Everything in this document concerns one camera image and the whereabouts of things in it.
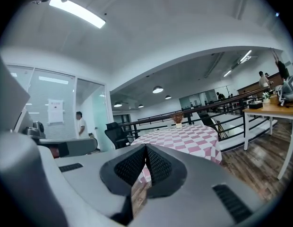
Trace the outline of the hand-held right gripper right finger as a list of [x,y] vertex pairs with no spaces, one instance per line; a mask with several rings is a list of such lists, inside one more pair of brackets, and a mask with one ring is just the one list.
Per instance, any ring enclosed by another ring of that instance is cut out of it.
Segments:
[[264,202],[246,183],[222,166],[172,148],[160,150],[181,161],[187,178],[181,188],[169,197],[148,199],[131,221],[131,227],[232,227],[236,224],[213,187],[225,184],[251,211]]

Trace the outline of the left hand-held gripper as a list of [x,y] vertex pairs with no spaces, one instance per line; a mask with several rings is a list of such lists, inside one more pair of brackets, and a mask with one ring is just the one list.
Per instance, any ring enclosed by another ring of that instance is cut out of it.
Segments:
[[43,124],[40,121],[33,121],[25,108],[22,110],[13,131],[27,135],[37,145],[47,147],[53,157],[82,156],[97,149],[97,140],[95,138],[68,141],[47,140]]

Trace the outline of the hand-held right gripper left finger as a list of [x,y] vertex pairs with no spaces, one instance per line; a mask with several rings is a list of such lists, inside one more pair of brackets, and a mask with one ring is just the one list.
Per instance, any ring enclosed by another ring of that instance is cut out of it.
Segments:
[[[110,160],[129,152],[131,147],[55,160],[63,176],[75,192],[93,209],[112,220],[128,225],[134,218],[131,191],[135,183],[144,183],[146,169],[142,157],[134,157],[120,171]],[[123,180],[118,172],[129,176]]]

